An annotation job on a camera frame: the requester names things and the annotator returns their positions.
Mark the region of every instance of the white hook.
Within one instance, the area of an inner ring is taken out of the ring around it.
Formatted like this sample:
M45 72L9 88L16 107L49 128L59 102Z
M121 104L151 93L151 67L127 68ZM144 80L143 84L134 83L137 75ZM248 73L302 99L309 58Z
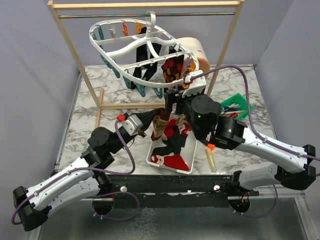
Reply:
M145 17L145 25L146 25L145 38L150 39L150 33L156 25L156 14L154 11L148 11L146 14L150 14L150 16Z
M116 26L111 25L111 29L109 29L109 32L110 32L112 38L114 39L116 37Z

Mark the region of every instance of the beige cylinder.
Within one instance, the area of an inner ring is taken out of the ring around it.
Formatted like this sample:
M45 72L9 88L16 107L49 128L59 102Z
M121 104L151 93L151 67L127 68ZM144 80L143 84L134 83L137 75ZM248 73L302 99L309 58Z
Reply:
M199 70L202 70L203 72L210 70L210 63L208 61L204 48L202 47L202 44L198 39L193 37L182 37L182 38L178 38L177 40L195 55L195 57L199 62ZM168 54L168 52L169 52L169 47L166 47L164 50L164 54L166 55Z

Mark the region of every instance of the orange cap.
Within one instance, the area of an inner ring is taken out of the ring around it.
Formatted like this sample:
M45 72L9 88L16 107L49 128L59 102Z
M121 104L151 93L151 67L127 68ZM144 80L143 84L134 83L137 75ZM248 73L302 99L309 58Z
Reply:
M215 148L215 145L209 143L207 147L210 148L211 150L213 150Z

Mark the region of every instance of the bolt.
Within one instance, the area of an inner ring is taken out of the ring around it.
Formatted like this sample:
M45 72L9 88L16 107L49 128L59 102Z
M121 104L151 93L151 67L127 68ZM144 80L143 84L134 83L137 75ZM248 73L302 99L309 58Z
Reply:
M219 185L214 185L213 190L216 192L220 191L220 186Z
M122 187L120 187L120 191L126 192L126 191L128 191L128 188L126 186L122 186Z

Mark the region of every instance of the wooden frame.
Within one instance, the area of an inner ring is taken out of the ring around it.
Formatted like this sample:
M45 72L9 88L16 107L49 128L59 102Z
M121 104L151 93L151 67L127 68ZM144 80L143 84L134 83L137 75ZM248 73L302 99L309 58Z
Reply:
M48 7L53 16L53 19L58 26L71 54L72 57L79 68L79 71L89 89L89 92L98 108L96 127L100 125L101 111L106 109L140 109L140 108L160 108L164 107L163 102L149 102L149 103L103 103L104 100L104 88L100 90L100 97L98 98L92 84L88 78L85 71L85 67L79 57L79 54L72 42L72 39L64 25L62 16L59 15L59 11L65 10L105 10L105 9L165 9L165 8L235 8L232 13L233 17L231 19L228 32L226 34L216 67L221 66L225 54L227 52L231 37L233 35L234 29L236 27L242 6L245 0L236 1L191 1L191 2L131 2L131 3L85 3L85 4L55 4L54 1L50 0L48 2ZM216 82L219 71L215 71L209 87L207 94L210 95L214 84Z

